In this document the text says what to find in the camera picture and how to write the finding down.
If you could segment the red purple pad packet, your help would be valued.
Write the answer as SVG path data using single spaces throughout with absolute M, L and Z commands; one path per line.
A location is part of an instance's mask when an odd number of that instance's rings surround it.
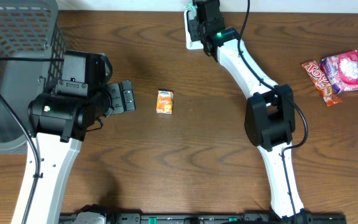
M 320 62 L 335 94 L 358 90 L 358 51 L 326 57 Z

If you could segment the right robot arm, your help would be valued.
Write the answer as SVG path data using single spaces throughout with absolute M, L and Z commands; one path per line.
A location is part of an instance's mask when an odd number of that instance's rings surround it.
M 242 39 L 226 27 L 218 0 L 191 1 L 185 8 L 188 49 L 202 49 L 223 66 L 244 93 L 244 127 L 264 160 L 270 185 L 270 210 L 279 223 L 311 223 L 296 187 L 291 161 L 295 115 L 305 119 L 288 85 L 278 85 L 258 66 Z

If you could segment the orange Kleenex tissue pack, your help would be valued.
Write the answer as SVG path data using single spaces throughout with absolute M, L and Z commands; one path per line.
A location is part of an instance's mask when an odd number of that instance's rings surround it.
M 159 90 L 157 95 L 156 112 L 160 114 L 173 113 L 173 92 Z

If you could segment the red snack bar wrapper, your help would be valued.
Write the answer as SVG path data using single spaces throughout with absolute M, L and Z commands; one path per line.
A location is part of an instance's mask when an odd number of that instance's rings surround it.
M 302 67 L 306 70 L 316 89 L 319 91 L 319 94 L 323 97 L 326 106 L 332 106 L 342 102 L 335 94 L 328 78 L 315 60 L 303 63 Z

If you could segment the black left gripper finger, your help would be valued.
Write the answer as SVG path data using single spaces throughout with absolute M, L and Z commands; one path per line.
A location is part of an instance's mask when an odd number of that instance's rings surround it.
M 108 84 L 107 86 L 108 93 L 111 96 L 111 104 L 106 116 L 112 116 L 115 114 L 121 114 L 124 112 L 124 101 L 122 95 L 122 88 L 118 83 Z
M 124 111 L 135 111 L 135 99 L 132 88 L 132 83 L 130 80 L 124 80 L 121 82 L 123 101 L 124 101 Z

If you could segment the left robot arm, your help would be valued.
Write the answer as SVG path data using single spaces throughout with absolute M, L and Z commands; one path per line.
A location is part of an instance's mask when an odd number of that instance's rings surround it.
M 27 164 L 13 223 L 58 223 L 73 163 L 95 122 L 135 110 L 132 83 L 110 83 L 105 54 L 68 50 L 62 77 L 45 86 L 27 113 Z

